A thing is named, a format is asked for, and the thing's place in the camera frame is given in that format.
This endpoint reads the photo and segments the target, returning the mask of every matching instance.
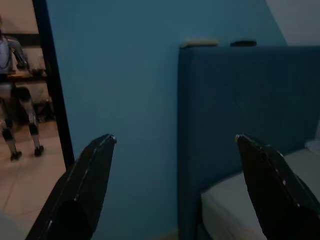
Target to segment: robot leg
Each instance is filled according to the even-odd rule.
[[[6,144],[8,144],[9,150],[11,152],[11,161],[18,160],[21,157],[22,153],[20,151],[17,151],[16,149],[15,137],[12,131],[13,123],[11,120],[7,119],[3,99],[0,100],[0,125],[2,128],[2,136]]]
[[[16,87],[14,89],[14,95],[17,96],[20,100],[21,105],[23,106],[26,114],[29,118],[29,130],[34,143],[34,155],[39,157],[44,151],[44,147],[40,145],[39,142],[39,129],[37,116],[32,104],[32,99],[29,90],[26,87]]]

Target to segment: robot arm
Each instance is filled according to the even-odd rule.
[[[8,45],[11,48],[11,50],[15,56],[15,59],[18,63],[16,65],[16,67],[18,69],[28,69],[29,70],[28,61],[22,51],[22,47],[21,47],[20,43],[18,42],[18,40],[16,38],[10,37],[10,36],[7,36],[6,38],[8,41]]]

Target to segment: upholstered headboard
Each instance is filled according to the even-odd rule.
[[[180,239],[196,239],[201,192],[241,170],[237,133],[249,133],[288,153],[314,138],[319,114],[320,47],[181,49]]]

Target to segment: black door frame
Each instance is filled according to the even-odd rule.
[[[35,18],[38,26],[40,45],[47,73],[47,87],[51,95],[56,124],[58,127],[60,143],[65,168],[68,169],[74,162],[74,151],[68,126],[68,119],[62,92],[56,49],[50,24],[46,0],[32,0]]]

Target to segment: white bed sheet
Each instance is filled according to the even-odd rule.
[[[320,155],[302,149],[284,157],[320,200]],[[203,224],[214,240],[266,240],[247,192],[243,173],[201,195]]]

